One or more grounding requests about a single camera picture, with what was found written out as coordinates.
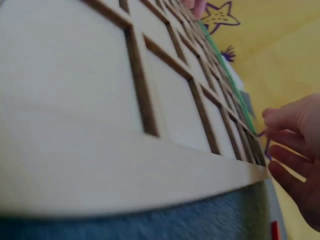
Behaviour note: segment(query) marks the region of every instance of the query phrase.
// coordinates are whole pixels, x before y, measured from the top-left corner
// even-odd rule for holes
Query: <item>yellow surface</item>
[[[208,2],[219,8],[227,1]],[[220,25],[211,36],[220,50],[234,47],[236,57],[231,65],[250,94],[260,131],[263,109],[320,92],[320,1],[234,0],[230,15],[240,24]],[[203,22],[210,22],[207,12],[203,17]],[[214,21],[209,31],[217,25]],[[275,188],[289,239],[320,239],[320,233],[307,225],[276,182]]]

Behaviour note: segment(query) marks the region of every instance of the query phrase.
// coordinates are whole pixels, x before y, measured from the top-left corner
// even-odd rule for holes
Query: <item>grid square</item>
[[[211,82],[213,83],[214,89],[221,99],[221,102],[224,103],[225,106],[228,106],[226,97],[224,95],[223,90],[221,89],[220,83],[218,82],[218,80],[215,78],[215,76],[211,72],[210,72],[210,77],[211,77]]]
[[[184,52],[186,60],[189,63],[189,66],[192,69],[192,72],[194,74],[193,75],[194,79],[196,81],[198,81],[198,83],[209,88],[210,86],[209,86],[208,80],[207,80],[206,75],[202,69],[202,66],[199,62],[198,57],[185,44],[182,44],[182,50]]]
[[[248,158],[247,158],[247,155],[246,155],[245,147],[244,147],[244,144],[243,144],[243,142],[241,140],[240,133],[238,131],[237,125],[232,120],[230,120],[229,122],[230,122],[230,127],[231,127],[231,130],[232,130],[233,136],[235,138],[236,144],[238,145],[239,153],[240,153],[240,156],[241,156],[241,159],[238,159],[238,160],[242,160],[242,161],[248,162]]]
[[[234,114],[239,118],[239,114],[238,114],[236,105],[235,105],[235,103],[234,103],[234,100],[232,99],[232,97],[230,96],[229,93],[226,94],[226,97],[228,98],[228,101],[229,101],[229,103],[230,103],[231,110],[232,110],[232,111],[234,112]]]
[[[19,21],[0,14],[1,32],[11,24],[0,44],[7,55],[0,92],[36,111],[143,132],[124,30],[80,1],[46,1],[41,11],[30,1],[5,5],[15,8]]]
[[[176,48],[171,39],[166,24],[158,18],[140,0],[130,0],[134,17],[147,36],[157,43],[167,53],[177,56]]]
[[[207,56],[206,56],[203,48],[201,47],[201,45],[198,43],[198,41],[195,41],[195,47],[196,47],[196,49],[197,49],[200,57],[201,57],[205,62],[207,62],[207,61],[208,61]]]
[[[220,154],[231,159],[236,159],[235,151],[233,149],[219,108],[206,97],[204,97],[203,101],[205,110],[208,114],[211,128],[214,132],[214,135],[216,136]]]
[[[172,141],[211,152],[188,82],[150,51],[148,62]]]
[[[176,18],[176,16],[173,15],[173,13],[171,12],[170,6],[169,7],[167,6],[167,9],[168,11],[166,11],[166,15],[170,20],[172,26],[175,27],[179,31],[179,33],[183,34],[183,36],[187,37],[186,31],[182,23],[179,21],[178,18]]]

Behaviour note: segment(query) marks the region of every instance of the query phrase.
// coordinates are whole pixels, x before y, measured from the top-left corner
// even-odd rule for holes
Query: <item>denim fabric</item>
[[[0,219],[8,240],[270,240],[263,182],[193,203],[77,220]]]

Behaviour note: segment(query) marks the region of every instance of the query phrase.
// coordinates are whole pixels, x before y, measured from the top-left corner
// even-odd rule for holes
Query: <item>gray fabric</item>
[[[270,240],[263,182],[180,206],[114,217],[35,221],[0,219],[10,240]]]

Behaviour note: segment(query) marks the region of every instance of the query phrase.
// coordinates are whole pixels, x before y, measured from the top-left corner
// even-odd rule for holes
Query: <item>star print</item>
[[[227,1],[221,7],[216,7],[210,3],[206,4],[205,17],[202,22],[210,34],[213,34],[221,25],[238,26],[240,22],[231,15],[232,2]]]

